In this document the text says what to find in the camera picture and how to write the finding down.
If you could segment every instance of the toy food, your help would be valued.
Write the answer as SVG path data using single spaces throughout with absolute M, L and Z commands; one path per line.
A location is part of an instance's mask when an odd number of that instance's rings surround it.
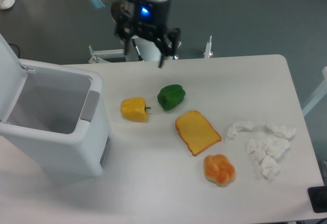
M 235 168 L 223 154 L 206 156 L 203 168 L 205 177 L 221 187 L 226 186 L 235 178 Z
M 147 107 L 145 99 L 142 97 L 129 98 L 123 100 L 121 104 L 123 117 L 138 122 L 147 120 L 147 109 L 150 109 L 150 107 Z
M 183 87 L 179 84 L 172 84 L 162 88 L 157 98 L 164 110 L 171 110 L 183 101 L 184 96 Z
M 196 110 L 178 117 L 175 126 L 193 156 L 221 141 L 221 136 L 213 129 L 209 121 Z

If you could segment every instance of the gray floor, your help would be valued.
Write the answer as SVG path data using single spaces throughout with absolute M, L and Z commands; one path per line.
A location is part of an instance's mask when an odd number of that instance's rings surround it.
M 327 0 L 173 0 L 170 27 L 182 29 L 180 58 L 199 58 L 213 35 L 216 57 L 282 54 L 301 105 L 327 66 Z M 16 0 L 0 12 L 0 33 L 22 58 L 87 63 L 94 50 L 118 49 L 110 8 L 88 0 Z M 327 97 L 306 122 L 318 159 L 327 158 Z

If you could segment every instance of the trash can lid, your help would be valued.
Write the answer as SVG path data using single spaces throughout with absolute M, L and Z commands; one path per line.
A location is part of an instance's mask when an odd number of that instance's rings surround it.
M 8 118 L 26 78 L 26 70 L 0 34 L 0 121 Z

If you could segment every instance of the white table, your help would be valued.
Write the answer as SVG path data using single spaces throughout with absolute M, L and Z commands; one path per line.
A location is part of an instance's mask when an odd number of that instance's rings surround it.
M 279 55 L 156 62 L 87 64 L 105 81 L 113 131 L 98 178 L 44 170 L 0 139 L 0 223 L 263 223 L 318 219 L 307 188 L 323 185 L 286 60 Z M 168 84 L 186 90 L 183 103 L 164 112 L 156 96 Z M 146 123 L 122 118 L 120 102 L 142 96 L 152 107 Z M 298 128 L 272 183 L 246 154 L 250 134 L 217 143 L 193 157 L 174 128 L 196 109 L 225 136 L 236 120 Z M 220 188 L 204 178 L 208 154 L 229 157 L 235 181 Z

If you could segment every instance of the shoe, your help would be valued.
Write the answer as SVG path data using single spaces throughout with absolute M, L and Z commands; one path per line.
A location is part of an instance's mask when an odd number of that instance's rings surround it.
M 14 5 L 15 0 L 0 0 L 0 10 L 6 10 Z

